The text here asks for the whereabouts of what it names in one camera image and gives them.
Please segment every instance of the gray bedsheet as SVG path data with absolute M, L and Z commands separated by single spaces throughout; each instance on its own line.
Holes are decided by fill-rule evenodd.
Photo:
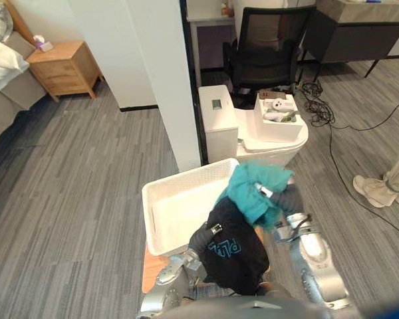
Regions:
M 35 49 L 19 33 L 14 32 L 6 45 L 27 58 Z M 21 110 L 28 110 L 46 94 L 29 70 L 20 74 L 0 91 L 0 134 L 6 130 Z

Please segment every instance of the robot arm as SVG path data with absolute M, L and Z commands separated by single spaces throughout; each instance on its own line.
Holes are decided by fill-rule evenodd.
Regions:
M 154 287 L 145 295 L 138 319 L 151 318 L 179 306 L 189 296 L 189 287 L 203 281 L 207 273 L 198 254 L 202 253 L 213 236 L 222 230 L 220 224 L 206 229 L 203 224 L 191 237 L 188 250 L 170 257 L 170 263 L 160 271 Z
M 311 216 L 303 213 L 303 201 L 293 180 L 283 193 L 272 193 L 259 184 L 256 188 L 284 212 L 286 224 L 277 225 L 275 241 L 290 242 L 293 269 L 309 300 L 328 308 L 335 318 L 357 318 L 358 310 L 334 266 L 331 249 L 312 225 Z
M 360 318 L 333 264 L 330 247 L 321 237 L 320 231 L 311 223 L 310 215 L 303 213 L 303 202 L 295 185 L 291 182 L 282 193 L 273 193 L 258 183 L 255 186 L 258 192 L 284 211 L 285 224 L 277 225 L 274 232 L 275 240 L 290 244 L 293 268 L 302 280 L 311 302 L 325 309 L 325 312 L 331 316 L 324 318 Z M 204 226 L 201 227 L 194 233 L 189 249 L 184 254 L 170 257 L 169 265 L 159 273 L 155 286 L 145 295 L 138 319 L 151 318 L 178 307 L 182 298 L 188 296 L 189 287 L 206 277 L 207 274 L 197 253 L 202 252 L 219 231 L 221 226 L 218 224 L 208 231 Z

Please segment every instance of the mesh chair back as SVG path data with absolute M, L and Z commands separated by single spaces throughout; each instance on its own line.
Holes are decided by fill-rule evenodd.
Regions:
M 309 13 L 314 8 L 244 8 L 238 52 L 261 49 L 285 53 L 287 50 L 292 51 L 299 46 Z

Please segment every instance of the striped carpet floor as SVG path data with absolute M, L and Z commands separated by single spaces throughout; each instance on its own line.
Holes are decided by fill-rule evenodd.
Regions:
M 339 126 L 371 126 L 399 103 L 399 60 L 380 61 L 364 79 L 369 66 L 323 66 L 322 99 Z M 177 167 L 158 110 L 121 113 L 105 84 L 97 90 L 96 101 L 44 99 L 0 138 L 0 318 L 133 318 L 139 307 L 140 190 Z M 399 302 L 399 234 L 349 197 L 329 156 L 329 129 L 309 133 L 289 168 L 352 299 L 374 310 Z M 399 153 L 399 110 L 379 129 L 335 132 L 333 152 L 351 191 L 354 175 L 380 176 Z M 375 211 L 399 226 L 399 204 Z M 267 238 L 267 250 L 269 278 L 304 298 L 288 247 Z

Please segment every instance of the black cable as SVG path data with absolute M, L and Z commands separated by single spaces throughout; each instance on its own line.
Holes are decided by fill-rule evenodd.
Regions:
M 305 219 L 303 219 L 293 230 L 293 232 L 291 233 L 290 238 L 288 239 L 281 239 L 279 240 L 280 243 L 290 243 L 291 241 L 295 240 L 296 238 L 299 237 L 299 230 L 301 225 L 303 225 L 304 223 L 306 223 L 307 221 L 312 221 L 312 216 L 311 214 L 307 214 L 307 217 Z
M 330 127 L 329 148 L 330 148 L 331 159 L 332 159 L 332 162 L 334 163 L 338 177 L 340 178 L 342 184 L 344 185 L 344 188 L 346 189 L 347 193 L 358 205 L 365 208 L 367 211 L 369 211 L 373 215 L 379 217 L 380 219 L 382 219 L 383 221 L 388 223 L 390 226 L 392 226 L 394 229 L 396 229 L 399 232 L 399 228 L 397 228 L 397 226 L 393 225 L 389 220 L 387 220 L 383 216 L 377 214 L 376 212 L 372 211 L 367 206 L 363 205 L 359 200 L 356 199 L 355 196 L 353 196 L 353 194 L 350 192 L 350 189 L 347 187 L 347 184 L 344 182 L 344 179 L 342 178 L 340 169 L 338 168 L 337 162 L 335 161 L 333 153 L 332 153 L 333 152 L 333 143 L 332 143 L 333 142 L 333 133 L 332 133 L 333 128 L 335 128 L 337 130 L 343 130 L 345 128 L 352 128 L 353 130 L 356 130 L 356 131 L 373 130 L 373 129 L 379 127 L 380 125 L 382 125 L 383 123 L 387 122 L 392 117 L 392 115 L 395 113 L 395 111 L 399 108 L 399 104 L 393 109 L 393 111 L 389 114 L 389 116 L 384 121 L 382 121 L 381 123 L 379 123 L 375 126 L 372 126 L 370 128 L 358 129 L 358 128 L 354 128 L 350 125 L 347 125 L 343 128 L 337 128 L 336 126 L 333 126 L 333 124 L 336 122 L 336 120 L 335 120 L 334 112 L 331 109 L 329 103 L 320 99 L 323 89 L 322 89 L 322 86 L 321 86 L 319 80 L 317 82 L 303 83 L 300 91 L 303 93 L 304 97 L 307 100 L 305 102 L 306 111 L 308 113 L 313 114 L 312 122 L 311 122 L 312 126 L 322 127 L 322 126 L 329 125 L 329 127 Z
M 386 122 L 392 117 L 392 115 L 396 112 L 396 110 L 397 110 L 398 108 L 399 108 L 399 104 L 393 109 L 392 113 L 390 113 L 389 116 L 388 116 L 383 122 L 378 123 L 377 125 L 372 126 L 372 127 L 370 127 L 370 128 L 354 128 L 354 127 L 351 126 L 351 125 L 346 125 L 346 126 L 343 127 L 343 128 L 337 128 L 337 127 L 333 126 L 333 128 L 336 128 L 337 130 L 344 130 L 345 128 L 351 128 L 352 130 L 359 131 L 359 132 L 361 132 L 361 131 L 373 130 L 373 129 L 379 127 L 380 125 L 386 123 Z

